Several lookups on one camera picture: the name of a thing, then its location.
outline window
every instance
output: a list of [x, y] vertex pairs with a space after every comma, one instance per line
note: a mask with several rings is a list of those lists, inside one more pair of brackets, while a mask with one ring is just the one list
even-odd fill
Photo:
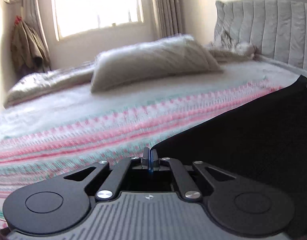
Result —
[[54, 0], [59, 37], [143, 22], [141, 0]]

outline gray curtain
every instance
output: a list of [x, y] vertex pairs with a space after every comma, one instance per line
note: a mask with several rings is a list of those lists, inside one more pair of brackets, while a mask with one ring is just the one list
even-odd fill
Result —
[[[38, 34], [39, 38], [41, 39], [44, 45], [46, 55], [49, 58], [49, 50], [48, 50], [46, 37], [44, 34], [43, 25], [40, 18], [38, 0], [23, 0], [22, 3], [23, 3], [23, 12], [22, 12], [23, 21], [36, 31], [36, 33]], [[50, 66], [46, 64], [43, 66], [43, 68], [44, 72], [50, 70]]]
[[158, 38], [183, 32], [179, 0], [152, 0]]

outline black pants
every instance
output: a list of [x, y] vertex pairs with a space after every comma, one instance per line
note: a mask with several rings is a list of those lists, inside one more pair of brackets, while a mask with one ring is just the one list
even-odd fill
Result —
[[199, 160], [287, 192], [288, 233], [307, 230], [307, 78], [168, 138], [153, 148], [183, 164]]

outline gray ribbed surface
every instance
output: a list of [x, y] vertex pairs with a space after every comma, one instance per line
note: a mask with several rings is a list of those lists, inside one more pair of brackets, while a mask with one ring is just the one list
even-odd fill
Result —
[[[244, 239], [213, 224], [199, 204], [186, 203], [176, 193], [125, 193], [113, 202], [99, 203], [81, 225], [49, 237], [12, 233], [10, 240], [223, 240]], [[284, 234], [265, 238], [287, 240]]]
[[250, 42], [256, 52], [307, 70], [307, 0], [237, 0], [216, 2], [215, 37]]

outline headboard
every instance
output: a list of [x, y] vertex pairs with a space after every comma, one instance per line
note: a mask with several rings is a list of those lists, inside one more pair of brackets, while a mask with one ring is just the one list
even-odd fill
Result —
[[256, 46], [256, 53], [307, 70], [307, 0], [216, 1], [215, 37]]

